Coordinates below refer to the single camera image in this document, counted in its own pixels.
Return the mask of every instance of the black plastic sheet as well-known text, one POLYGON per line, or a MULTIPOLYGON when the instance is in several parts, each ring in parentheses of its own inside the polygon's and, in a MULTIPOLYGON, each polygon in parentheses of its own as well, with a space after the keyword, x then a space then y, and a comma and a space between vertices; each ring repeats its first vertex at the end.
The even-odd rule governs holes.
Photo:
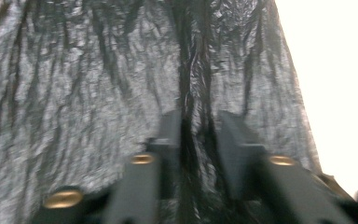
POLYGON ((116 182, 175 108, 183 193, 161 223, 248 220, 216 158, 218 110, 320 172, 272 0, 0 0, 0 223, 26 223, 59 186, 116 182))

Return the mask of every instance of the round brass fitting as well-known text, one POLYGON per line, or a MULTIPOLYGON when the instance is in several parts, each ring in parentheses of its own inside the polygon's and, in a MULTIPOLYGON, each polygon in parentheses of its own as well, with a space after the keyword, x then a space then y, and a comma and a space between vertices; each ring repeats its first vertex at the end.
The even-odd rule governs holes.
POLYGON ((79 190, 71 189, 60 191, 51 195, 43 204, 48 209, 68 208, 77 205, 83 199, 83 193, 79 190))
POLYGON ((148 163, 152 162, 153 160, 154 160, 154 158, 152 156, 143 154, 143 155, 133 156, 131 159, 131 162, 133 164, 148 164, 148 163))
POLYGON ((295 165, 296 162, 285 156, 271 156, 269 161, 276 165, 295 165))

